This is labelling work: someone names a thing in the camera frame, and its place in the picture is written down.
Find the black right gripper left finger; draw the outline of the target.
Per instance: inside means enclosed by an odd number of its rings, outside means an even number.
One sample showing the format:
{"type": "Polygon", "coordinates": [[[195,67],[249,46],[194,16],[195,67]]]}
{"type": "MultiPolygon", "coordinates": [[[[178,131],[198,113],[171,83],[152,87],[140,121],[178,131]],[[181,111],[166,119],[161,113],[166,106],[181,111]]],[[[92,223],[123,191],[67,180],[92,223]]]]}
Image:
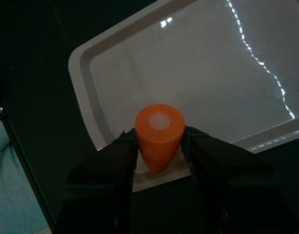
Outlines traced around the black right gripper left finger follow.
{"type": "Polygon", "coordinates": [[[130,234],[136,159],[131,130],[72,169],[54,234],[130,234]]]}

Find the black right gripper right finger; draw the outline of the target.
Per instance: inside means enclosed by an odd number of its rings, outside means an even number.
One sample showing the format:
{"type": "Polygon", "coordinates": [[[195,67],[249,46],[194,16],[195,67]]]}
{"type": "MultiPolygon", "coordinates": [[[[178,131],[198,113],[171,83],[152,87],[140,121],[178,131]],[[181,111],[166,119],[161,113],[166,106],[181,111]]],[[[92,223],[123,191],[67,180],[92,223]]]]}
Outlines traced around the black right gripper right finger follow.
{"type": "Polygon", "coordinates": [[[267,162],[190,126],[181,146],[201,192],[205,234],[299,234],[267,162]]]}

